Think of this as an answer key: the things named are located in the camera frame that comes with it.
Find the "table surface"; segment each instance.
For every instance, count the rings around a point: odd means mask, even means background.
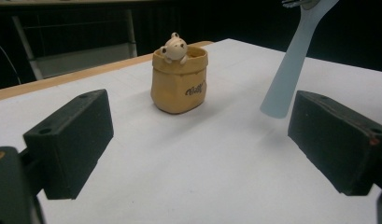
[[[181,115],[153,104],[150,55],[0,91],[0,146],[18,150],[23,133],[74,97],[108,92],[115,136],[75,200],[38,195],[47,222],[376,223],[378,187],[364,197],[338,193],[287,137],[290,112],[260,111],[284,52],[233,39],[202,48],[206,98]],[[306,58],[297,89],[382,124],[382,72]]]

